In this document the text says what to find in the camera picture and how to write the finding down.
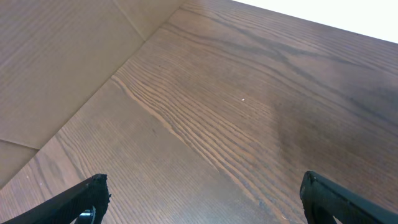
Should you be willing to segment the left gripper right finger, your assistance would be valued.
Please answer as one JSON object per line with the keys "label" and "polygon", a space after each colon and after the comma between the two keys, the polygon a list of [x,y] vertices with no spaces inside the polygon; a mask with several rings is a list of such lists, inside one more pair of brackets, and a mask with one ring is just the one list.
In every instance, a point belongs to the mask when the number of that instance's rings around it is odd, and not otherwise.
{"label": "left gripper right finger", "polygon": [[397,223],[397,214],[360,197],[314,171],[304,173],[300,199],[310,224]]}

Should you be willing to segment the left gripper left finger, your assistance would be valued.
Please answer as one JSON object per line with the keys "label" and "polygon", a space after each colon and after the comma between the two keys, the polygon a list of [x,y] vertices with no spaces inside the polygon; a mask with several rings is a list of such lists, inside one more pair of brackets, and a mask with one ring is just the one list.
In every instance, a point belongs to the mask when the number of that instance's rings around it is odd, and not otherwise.
{"label": "left gripper left finger", "polygon": [[101,224],[111,195],[106,174],[95,174],[4,224]]}

